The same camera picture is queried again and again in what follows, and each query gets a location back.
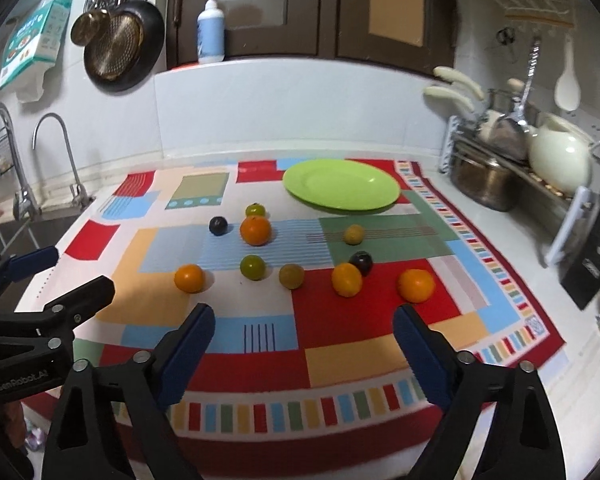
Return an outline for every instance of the stainless steel sink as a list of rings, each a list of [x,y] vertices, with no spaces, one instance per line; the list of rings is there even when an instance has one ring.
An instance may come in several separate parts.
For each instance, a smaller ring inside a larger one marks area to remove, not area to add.
[[[9,245],[5,254],[16,256],[30,253],[37,248],[54,246],[78,216],[80,215],[75,210],[70,210],[64,213],[55,212],[53,217],[37,222],[11,221],[0,224],[0,252],[6,244]],[[31,278],[27,278],[10,285],[0,297],[0,311],[13,312],[30,281]]]

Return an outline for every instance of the gooseneck faucet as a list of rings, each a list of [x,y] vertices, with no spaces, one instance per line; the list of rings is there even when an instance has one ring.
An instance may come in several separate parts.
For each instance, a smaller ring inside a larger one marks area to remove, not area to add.
[[[42,121],[44,121],[48,117],[52,117],[56,121],[58,121],[58,123],[60,123],[60,127],[62,128],[62,134],[64,135],[64,144],[66,145],[66,152],[69,155],[69,162],[71,163],[71,169],[74,172],[75,179],[75,189],[73,185],[70,186],[71,193],[74,196],[72,203],[75,206],[79,206],[81,209],[85,209],[91,203],[91,198],[89,197],[87,191],[84,189],[84,186],[80,182],[80,176],[78,176],[78,170],[75,167],[74,152],[72,152],[71,150],[71,144],[69,143],[69,135],[66,131],[66,124],[64,124],[62,117],[60,117],[55,112],[49,112],[40,117],[40,120],[36,123],[36,127],[33,130],[33,141],[31,143],[31,147],[34,150],[36,149],[36,139],[38,138],[38,130],[40,129],[40,124],[42,124]]]
[[[4,127],[1,128],[0,131],[6,131],[13,168],[16,171],[16,177],[18,178],[18,184],[20,185],[20,190],[16,192],[15,199],[13,200],[13,217],[16,220],[21,220],[24,213],[28,213],[29,218],[33,220],[40,216],[40,207],[38,206],[36,197],[33,195],[31,187],[27,182],[27,177],[22,169],[18,147],[16,146],[16,141],[13,136],[13,122],[11,121],[11,116],[9,115],[7,107],[2,102],[0,102],[0,118],[4,123]]]

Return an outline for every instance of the white kettle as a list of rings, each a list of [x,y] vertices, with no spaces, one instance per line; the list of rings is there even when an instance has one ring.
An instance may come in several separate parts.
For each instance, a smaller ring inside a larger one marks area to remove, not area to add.
[[[543,113],[531,137],[529,164],[546,183],[573,196],[578,186],[591,183],[591,151],[600,145],[575,124]]]

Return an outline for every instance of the bottle label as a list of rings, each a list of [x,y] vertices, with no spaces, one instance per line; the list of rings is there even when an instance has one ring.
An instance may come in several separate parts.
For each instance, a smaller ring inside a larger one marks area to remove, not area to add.
[[[198,58],[224,56],[224,19],[207,18],[198,22]]]

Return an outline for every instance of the plate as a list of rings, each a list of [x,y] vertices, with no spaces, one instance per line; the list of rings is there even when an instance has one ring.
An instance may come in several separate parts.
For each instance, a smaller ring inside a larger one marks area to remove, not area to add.
[[[353,160],[300,162],[285,171],[282,183],[305,202],[348,211],[385,207],[400,196],[400,186],[391,175]]]

